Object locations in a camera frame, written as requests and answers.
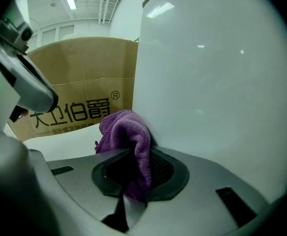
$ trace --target ceiling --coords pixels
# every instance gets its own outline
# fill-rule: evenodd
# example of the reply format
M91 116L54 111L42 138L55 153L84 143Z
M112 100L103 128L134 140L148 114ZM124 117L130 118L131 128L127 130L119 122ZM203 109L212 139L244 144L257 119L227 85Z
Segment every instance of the ceiling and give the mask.
M34 30L75 19L96 19L101 24L109 24L119 0L109 0L107 9L106 1L103 0L101 6L101 0L75 0L77 9L71 10L67 0L28 0L30 24Z

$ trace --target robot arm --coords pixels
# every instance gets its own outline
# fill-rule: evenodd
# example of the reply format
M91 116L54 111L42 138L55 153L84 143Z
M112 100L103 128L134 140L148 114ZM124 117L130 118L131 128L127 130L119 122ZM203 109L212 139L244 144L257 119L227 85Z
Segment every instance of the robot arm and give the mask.
M51 84L25 53L32 34L27 0L12 0L0 20L0 72L20 97L12 121L24 109L50 112L58 102Z

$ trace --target brown cardboard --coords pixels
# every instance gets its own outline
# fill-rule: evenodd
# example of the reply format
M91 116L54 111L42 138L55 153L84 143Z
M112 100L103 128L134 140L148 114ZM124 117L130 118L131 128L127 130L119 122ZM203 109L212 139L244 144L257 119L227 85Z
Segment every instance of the brown cardboard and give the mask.
M85 128L131 109L138 43L107 37L75 38L28 54L59 96L51 113L30 112L9 126L21 140Z

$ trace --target black slot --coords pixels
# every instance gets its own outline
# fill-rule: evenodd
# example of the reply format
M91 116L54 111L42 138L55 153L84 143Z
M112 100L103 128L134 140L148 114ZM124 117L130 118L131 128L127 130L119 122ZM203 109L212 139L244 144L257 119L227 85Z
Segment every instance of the black slot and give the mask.
M256 214L241 200L230 187L216 190L239 227L256 217Z
M72 170L74 170L74 168L68 165L68 166L65 166L65 167L52 169L51 172L52 172L53 175L59 175L59 174L62 174L62 173L65 173L65 172L69 172L69 171L72 171Z
M128 231L128 225L126 220L125 206L123 197L120 197L115 209L115 213L108 215L102 220L102 223L109 227L114 228L122 233Z
M123 189L126 189L129 183L136 179L136 162L135 155L128 153L119 160L109 164L105 169L106 175Z

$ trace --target purple towel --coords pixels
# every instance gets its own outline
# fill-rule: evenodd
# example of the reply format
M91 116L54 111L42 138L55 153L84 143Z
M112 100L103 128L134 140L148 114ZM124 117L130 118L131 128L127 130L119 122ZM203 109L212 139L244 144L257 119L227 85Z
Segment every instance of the purple towel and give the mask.
M145 123L133 111L123 110L101 120L99 129L103 137L99 144L96 142L96 154L117 148L135 148L137 177L124 194L144 201L143 194L151 187L150 134Z

